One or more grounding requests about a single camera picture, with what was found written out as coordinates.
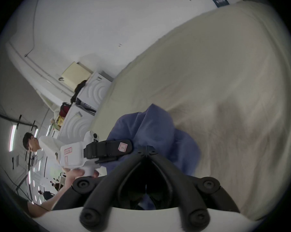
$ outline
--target label sticker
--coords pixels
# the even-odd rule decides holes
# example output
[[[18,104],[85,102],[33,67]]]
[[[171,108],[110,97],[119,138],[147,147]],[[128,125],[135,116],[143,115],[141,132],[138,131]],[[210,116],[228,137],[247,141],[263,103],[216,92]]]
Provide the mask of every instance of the label sticker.
[[[219,8],[225,5],[229,5],[229,2],[227,0],[213,0],[215,5]]]
[[[69,154],[69,153],[71,153],[72,151],[73,151],[73,148],[72,148],[72,147],[70,147],[70,148],[68,148],[68,149],[64,149],[64,155]]]
[[[125,152],[125,151],[126,151],[126,148],[127,148],[127,144],[125,144],[125,143],[120,143],[118,150],[119,150],[120,152]]]

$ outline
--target blue cloth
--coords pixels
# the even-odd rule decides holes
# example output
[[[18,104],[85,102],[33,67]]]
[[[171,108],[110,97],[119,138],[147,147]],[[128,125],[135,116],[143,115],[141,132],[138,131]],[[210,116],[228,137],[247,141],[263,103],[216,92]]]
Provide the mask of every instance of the blue cloth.
[[[171,116],[154,104],[143,113],[126,114],[118,119],[107,140],[120,139],[132,141],[134,149],[131,154],[135,154],[140,146],[153,146],[187,175],[193,174],[200,158],[195,141],[187,133],[176,129]],[[129,156],[101,165],[109,173]]]

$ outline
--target screw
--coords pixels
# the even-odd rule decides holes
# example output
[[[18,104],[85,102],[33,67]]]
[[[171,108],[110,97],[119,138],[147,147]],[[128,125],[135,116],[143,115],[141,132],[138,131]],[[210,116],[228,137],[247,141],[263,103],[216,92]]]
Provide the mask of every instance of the screw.
[[[82,180],[77,185],[79,188],[87,188],[89,186],[89,182]]]
[[[100,222],[100,215],[92,209],[84,209],[80,216],[80,222],[87,226],[96,226]]]
[[[204,182],[204,187],[207,189],[212,189],[212,188],[214,188],[214,183],[210,180],[207,180]]]
[[[204,210],[197,210],[190,214],[189,221],[191,224],[195,227],[199,227],[201,225],[204,225],[208,220],[206,219],[207,214]]]

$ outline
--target white panel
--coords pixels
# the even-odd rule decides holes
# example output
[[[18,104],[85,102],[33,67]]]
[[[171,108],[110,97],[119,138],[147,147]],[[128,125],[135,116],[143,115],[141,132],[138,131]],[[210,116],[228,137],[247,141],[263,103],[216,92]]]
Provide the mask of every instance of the white panel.
[[[83,141],[94,115],[73,104],[64,120],[57,139],[65,144]]]
[[[95,73],[86,82],[77,98],[97,111],[102,99],[105,97],[111,82],[102,75]]]

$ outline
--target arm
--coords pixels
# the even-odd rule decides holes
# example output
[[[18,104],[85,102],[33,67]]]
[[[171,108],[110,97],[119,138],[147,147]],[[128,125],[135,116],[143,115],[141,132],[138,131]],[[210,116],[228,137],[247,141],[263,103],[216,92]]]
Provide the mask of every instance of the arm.
[[[52,210],[53,206],[62,197],[64,192],[66,192],[70,188],[74,180],[77,177],[82,176],[83,174],[84,174],[84,171],[81,169],[73,169],[69,171],[66,175],[65,185],[51,199],[43,202],[41,206],[28,202],[27,207],[28,207],[31,217],[33,218],[41,217],[46,212]]]

